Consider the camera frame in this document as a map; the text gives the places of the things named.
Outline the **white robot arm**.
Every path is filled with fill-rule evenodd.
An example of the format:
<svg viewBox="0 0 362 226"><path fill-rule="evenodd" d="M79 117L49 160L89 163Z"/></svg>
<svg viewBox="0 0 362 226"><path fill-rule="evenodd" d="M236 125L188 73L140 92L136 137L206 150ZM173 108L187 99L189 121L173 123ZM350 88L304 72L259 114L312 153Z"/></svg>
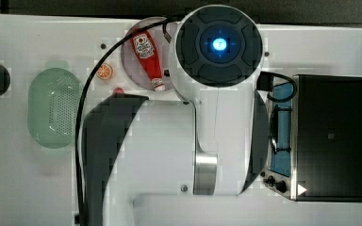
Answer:
<svg viewBox="0 0 362 226"><path fill-rule="evenodd" d="M170 42L170 96L113 94L83 121L83 226L135 226L143 195L242 193L267 158L263 56L260 31L241 10L188 14Z"/></svg>

